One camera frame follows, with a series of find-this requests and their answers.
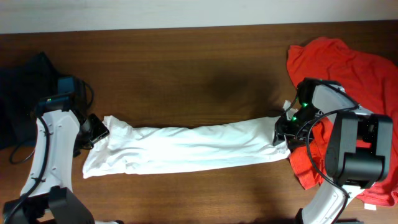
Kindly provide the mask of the white printed t-shirt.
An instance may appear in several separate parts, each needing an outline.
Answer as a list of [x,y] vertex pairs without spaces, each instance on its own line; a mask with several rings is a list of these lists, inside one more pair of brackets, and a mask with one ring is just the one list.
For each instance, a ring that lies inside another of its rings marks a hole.
[[189,128],[134,128],[114,116],[109,136],[83,165],[84,178],[113,174],[171,174],[275,162],[290,156],[285,141],[273,145],[277,118]]

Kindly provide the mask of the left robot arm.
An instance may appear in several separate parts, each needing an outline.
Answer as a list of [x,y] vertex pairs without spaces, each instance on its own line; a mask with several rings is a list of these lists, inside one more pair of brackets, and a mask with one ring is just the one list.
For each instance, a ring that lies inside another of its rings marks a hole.
[[88,114],[89,85],[75,77],[58,80],[56,95],[35,107],[37,138],[29,176],[17,200],[6,202],[5,223],[38,223],[51,212],[50,223],[95,224],[91,212],[72,190],[73,158],[109,135],[95,114]]

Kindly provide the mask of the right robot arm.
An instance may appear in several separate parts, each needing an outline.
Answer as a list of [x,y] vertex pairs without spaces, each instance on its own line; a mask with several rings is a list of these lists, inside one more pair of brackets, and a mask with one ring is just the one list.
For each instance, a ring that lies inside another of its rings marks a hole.
[[363,108],[333,80],[304,78],[297,85],[294,100],[301,107],[292,116],[282,113],[275,123],[273,145],[296,141],[309,147],[315,139],[313,127],[325,118],[333,129],[324,158],[325,171],[313,166],[324,181],[293,222],[336,223],[352,199],[387,177],[393,121]]

